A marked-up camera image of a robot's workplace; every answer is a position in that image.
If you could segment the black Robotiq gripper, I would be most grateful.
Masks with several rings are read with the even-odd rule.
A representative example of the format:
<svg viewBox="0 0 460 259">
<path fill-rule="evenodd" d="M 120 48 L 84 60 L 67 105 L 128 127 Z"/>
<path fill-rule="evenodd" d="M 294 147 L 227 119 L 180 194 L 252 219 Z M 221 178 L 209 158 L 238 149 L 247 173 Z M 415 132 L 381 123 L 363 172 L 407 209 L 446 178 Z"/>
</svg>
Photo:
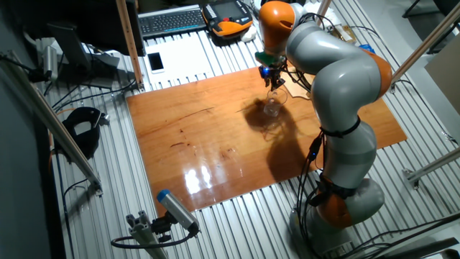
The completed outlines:
<svg viewBox="0 0 460 259">
<path fill-rule="evenodd" d="M 269 86 L 269 91 L 274 91 L 285 83 L 285 80 L 281 77 L 282 71 L 279 68 L 261 65 L 258 67 L 258 71 L 260 77 L 264 80 L 265 85 Z"/>
</svg>

